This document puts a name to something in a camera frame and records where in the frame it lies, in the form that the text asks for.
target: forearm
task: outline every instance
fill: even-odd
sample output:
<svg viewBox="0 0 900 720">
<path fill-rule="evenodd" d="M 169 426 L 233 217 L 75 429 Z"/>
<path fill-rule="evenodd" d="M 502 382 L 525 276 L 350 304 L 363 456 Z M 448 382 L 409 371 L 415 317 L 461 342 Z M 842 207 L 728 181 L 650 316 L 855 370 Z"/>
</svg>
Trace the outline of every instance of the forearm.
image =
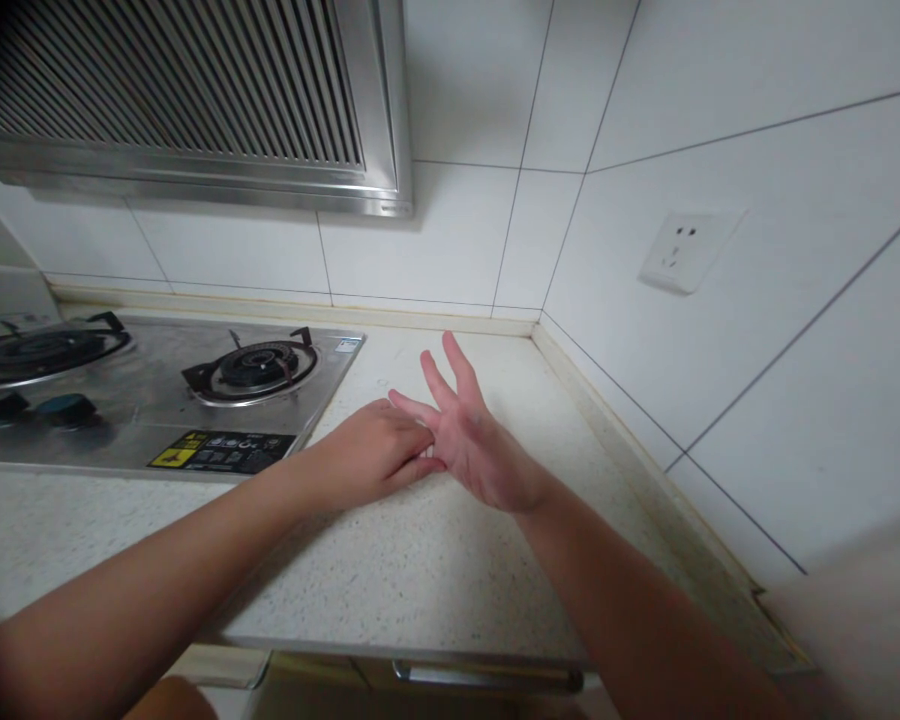
<svg viewBox="0 0 900 720">
<path fill-rule="evenodd" d="M 517 523 L 624 717 L 790 716 L 663 573 L 546 474 L 545 500 Z"/>
<path fill-rule="evenodd" d="M 119 717 L 307 512 L 272 466 L 0 625 L 10 717 Z"/>
</svg>

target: person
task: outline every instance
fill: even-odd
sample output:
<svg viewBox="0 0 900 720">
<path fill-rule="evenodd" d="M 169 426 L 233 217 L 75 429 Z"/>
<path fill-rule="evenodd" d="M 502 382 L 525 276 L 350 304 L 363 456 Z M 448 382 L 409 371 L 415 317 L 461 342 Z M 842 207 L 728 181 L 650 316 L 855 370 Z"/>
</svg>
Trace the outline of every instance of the person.
<svg viewBox="0 0 900 720">
<path fill-rule="evenodd" d="M 449 332 L 443 347 L 456 391 L 421 356 L 436 407 L 391 390 L 0 624 L 0 717 L 123 716 L 295 524 L 444 470 L 514 519 L 623 717 L 790 717 L 769 678 L 497 422 Z"/>
</svg>

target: white wall socket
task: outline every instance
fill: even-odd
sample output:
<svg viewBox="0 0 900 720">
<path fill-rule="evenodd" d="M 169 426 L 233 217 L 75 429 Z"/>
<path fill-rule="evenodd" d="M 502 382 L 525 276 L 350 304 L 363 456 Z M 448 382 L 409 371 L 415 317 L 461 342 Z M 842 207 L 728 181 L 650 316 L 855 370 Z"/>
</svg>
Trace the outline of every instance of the white wall socket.
<svg viewBox="0 0 900 720">
<path fill-rule="evenodd" d="M 694 292 L 746 213 L 670 213 L 639 278 L 680 295 Z"/>
</svg>

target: stainless steel range hood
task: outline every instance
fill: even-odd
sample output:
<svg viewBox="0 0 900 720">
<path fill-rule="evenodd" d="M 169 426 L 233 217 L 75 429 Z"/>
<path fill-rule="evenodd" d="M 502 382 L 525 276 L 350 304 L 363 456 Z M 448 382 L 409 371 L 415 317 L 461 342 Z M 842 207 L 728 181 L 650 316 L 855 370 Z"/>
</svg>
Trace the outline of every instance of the stainless steel range hood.
<svg viewBox="0 0 900 720">
<path fill-rule="evenodd" d="M 0 179 L 409 217 L 402 2 L 20 2 Z"/>
</svg>

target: drawer handle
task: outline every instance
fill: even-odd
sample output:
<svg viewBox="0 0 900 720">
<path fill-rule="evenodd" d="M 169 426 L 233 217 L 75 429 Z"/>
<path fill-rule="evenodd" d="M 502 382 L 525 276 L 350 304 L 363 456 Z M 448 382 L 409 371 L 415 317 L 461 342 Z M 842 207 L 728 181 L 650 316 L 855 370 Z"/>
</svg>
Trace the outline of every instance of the drawer handle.
<svg viewBox="0 0 900 720">
<path fill-rule="evenodd" d="M 393 661 L 393 673 L 401 682 L 413 685 L 441 685 L 480 690 L 518 691 L 570 695 L 583 688 L 583 673 L 567 670 L 549 675 L 479 672 L 449 667 L 413 666 L 403 660 Z"/>
</svg>

